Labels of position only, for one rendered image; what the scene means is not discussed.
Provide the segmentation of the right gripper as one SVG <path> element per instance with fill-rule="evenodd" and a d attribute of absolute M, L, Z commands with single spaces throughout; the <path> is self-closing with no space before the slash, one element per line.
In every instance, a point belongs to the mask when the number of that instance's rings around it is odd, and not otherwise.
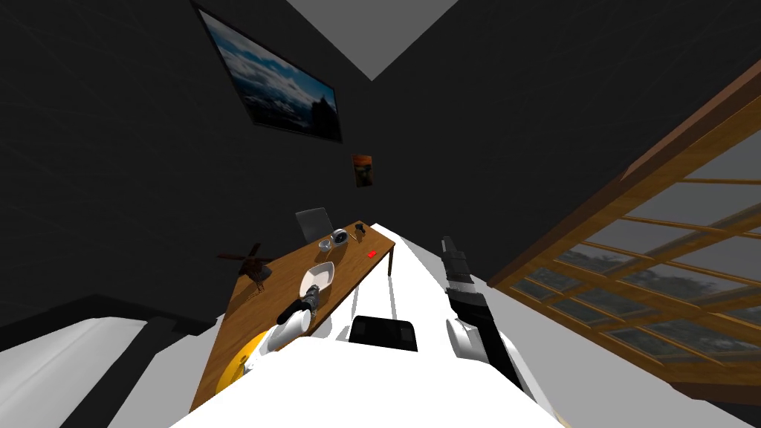
<path fill-rule="evenodd" d="M 442 254 L 442 262 L 448 282 L 472 283 L 467 257 L 464 252 L 446 250 Z"/>

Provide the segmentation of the white oval dish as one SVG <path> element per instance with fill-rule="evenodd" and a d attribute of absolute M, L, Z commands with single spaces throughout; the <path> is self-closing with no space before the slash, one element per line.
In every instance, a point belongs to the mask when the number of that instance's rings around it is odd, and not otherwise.
<path fill-rule="evenodd" d="M 332 262 L 323 262 L 306 271 L 299 287 L 299 297 L 305 298 L 308 290 L 316 285 L 318 291 L 327 288 L 334 281 L 335 266 Z"/>

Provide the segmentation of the brown wooden table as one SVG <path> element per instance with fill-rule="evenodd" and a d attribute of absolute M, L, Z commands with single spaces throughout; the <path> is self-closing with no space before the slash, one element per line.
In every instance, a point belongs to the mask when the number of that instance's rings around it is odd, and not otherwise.
<path fill-rule="evenodd" d="M 364 234 L 329 252 L 319 250 L 314 242 L 275 259 L 268 264 L 272 274 L 264 281 L 263 291 L 257 291 L 249 279 L 239 277 L 190 408 L 196 409 L 211 399 L 224 369 L 239 350 L 275 326 L 276 318 L 299 296 L 300 283 L 308 269 L 323 262 L 335 266 L 334 280 L 320 294 L 316 318 L 306 331 L 312 334 L 378 265 L 391 264 L 394 246 L 393 240 L 366 227 Z M 367 254 L 373 250 L 377 254 L 369 258 Z"/>

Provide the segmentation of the dark brown windmill model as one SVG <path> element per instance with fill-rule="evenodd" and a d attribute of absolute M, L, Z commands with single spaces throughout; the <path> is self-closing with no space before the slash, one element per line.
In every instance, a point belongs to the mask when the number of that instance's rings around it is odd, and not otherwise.
<path fill-rule="evenodd" d="M 272 270 L 268 267 L 268 264 L 274 262 L 273 258 L 261 258 L 256 256 L 261 245 L 260 242 L 255 243 L 247 256 L 227 253 L 220 253 L 217 255 L 220 259 L 232 259 L 232 261 L 242 262 L 239 275 L 247 276 L 256 286 L 257 291 L 264 290 L 264 281 L 272 274 Z"/>

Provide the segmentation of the yellow plate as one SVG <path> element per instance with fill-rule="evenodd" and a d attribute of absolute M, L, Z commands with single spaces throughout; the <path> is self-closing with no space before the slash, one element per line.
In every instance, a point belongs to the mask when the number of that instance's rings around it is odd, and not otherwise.
<path fill-rule="evenodd" d="M 258 349 L 260 343 L 266 337 L 267 333 L 268 331 L 263 331 L 262 333 L 258 334 L 256 337 L 246 343 L 239 350 L 239 352 L 237 352 L 237 354 L 228 363 L 227 367 L 224 369 L 221 377 L 219 378 L 217 386 L 215 387 L 215 394 L 218 394 L 222 390 L 226 389 L 230 384 L 235 383 L 235 381 L 244 374 L 245 363 L 255 353 L 255 350 Z"/>

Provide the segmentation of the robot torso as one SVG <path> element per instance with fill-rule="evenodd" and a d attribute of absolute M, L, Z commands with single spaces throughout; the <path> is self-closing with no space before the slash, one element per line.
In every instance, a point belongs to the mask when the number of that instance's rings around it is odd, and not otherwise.
<path fill-rule="evenodd" d="M 372 317 L 347 341 L 300 335 L 171 428 L 564 428 L 503 337 L 535 399 L 482 361 L 415 352 L 411 325 L 390 325 L 391 348 L 367 340 Z"/>

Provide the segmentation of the wooden framed window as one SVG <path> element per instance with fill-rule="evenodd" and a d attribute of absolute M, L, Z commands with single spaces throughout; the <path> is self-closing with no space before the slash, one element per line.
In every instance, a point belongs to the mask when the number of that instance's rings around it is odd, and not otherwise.
<path fill-rule="evenodd" d="M 488 285 L 690 398 L 761 407 L 761 60 Z"/>

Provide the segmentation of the white bed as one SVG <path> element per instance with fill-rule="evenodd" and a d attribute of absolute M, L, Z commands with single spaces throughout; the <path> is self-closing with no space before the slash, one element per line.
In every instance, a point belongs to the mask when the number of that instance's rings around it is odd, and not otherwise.
<path fill-rule="evenodd" d="M 0 428 L 60 428 L 145 324 L 83 320 L 0 352 Z"/>

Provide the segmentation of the small orange wall picture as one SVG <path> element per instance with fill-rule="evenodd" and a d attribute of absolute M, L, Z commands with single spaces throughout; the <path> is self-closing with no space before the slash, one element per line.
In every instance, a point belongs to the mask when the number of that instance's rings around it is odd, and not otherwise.
<path fill-rule="evenodd" d="M 357 187 L 373 185 L 372 157 L 369 155 L 352 155 L 352 167 Z"/>

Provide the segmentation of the blue landscape wall picture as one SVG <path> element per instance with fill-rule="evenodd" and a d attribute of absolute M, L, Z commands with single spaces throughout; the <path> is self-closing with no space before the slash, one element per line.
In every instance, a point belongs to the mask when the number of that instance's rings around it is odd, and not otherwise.
<path fill-rule="evenodd" d="M 198 2 L 192 7 L 254 124 L 343 142 L 334 88 Z"/>

